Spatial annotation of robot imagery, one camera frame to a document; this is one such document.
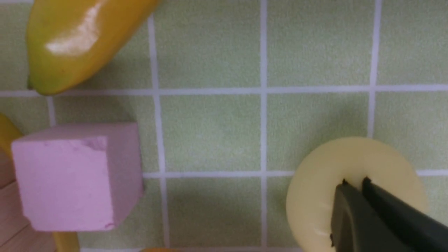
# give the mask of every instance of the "pink cube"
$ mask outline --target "pink cube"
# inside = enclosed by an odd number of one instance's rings
[[[36,230],[111,230],[143,194],[136,123],[56,126],[12,150],[23,213]]]

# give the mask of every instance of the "yellow banana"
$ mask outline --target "yellow banana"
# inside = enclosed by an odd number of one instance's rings
[[[0,149],[11,159],[13,158],[11,143],[20,137],[22,137],[22,133],[19,129],[15,127],[9,118],[0,113]]]
[[[26,31],[28,86],[54,95],[91,77],[126,44],[158,0],[35,0]]]

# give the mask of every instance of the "green tile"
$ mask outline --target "green tile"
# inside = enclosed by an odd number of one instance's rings
[[[422,177],[428,195],[429,216],[448,225],[448,177]]]
[[[260,246],[259,178],[167,181],[173,247]]]
[[[269,95],[267,168],[295,170],[306,155],[327,141],[366,136],[367,110],[364,93]]]
[[[379,84],[448,83],[445,0],[383,1]]]
[[[25,31],[31,4],[0,4],[0,90],[26,89]]]
[[[78,232],[78,237],[82,248],[163,247],[159,181],[145,181],[144,196],[116,229],[107,232]]]
[[[260,170],[260,97],[161,98],[168,171]]]
[[[55,97],[59,124],[71,122],[137,122],[143,171],[159,170],[154,102],[144,96]]]
[[[400,151],[415,169],[447,169],[448,92],[379,93],[375,138]]]
[[[11,119],[23,134],[30,134],[50,126],[47,101],[43,97],[1,97],[0,113]]]
[[[146,22],[132,39],[97,74],[79,86],[80,89],[152,88]]]
[[[267,179],[267,245],[297,247],[286,218],[286,194],[291,177]]]
[[[259,0],[170,0],[155,12],[162,88],[260,85]]]
[[[270,86],[368,85],[375,1],[268,1]]]

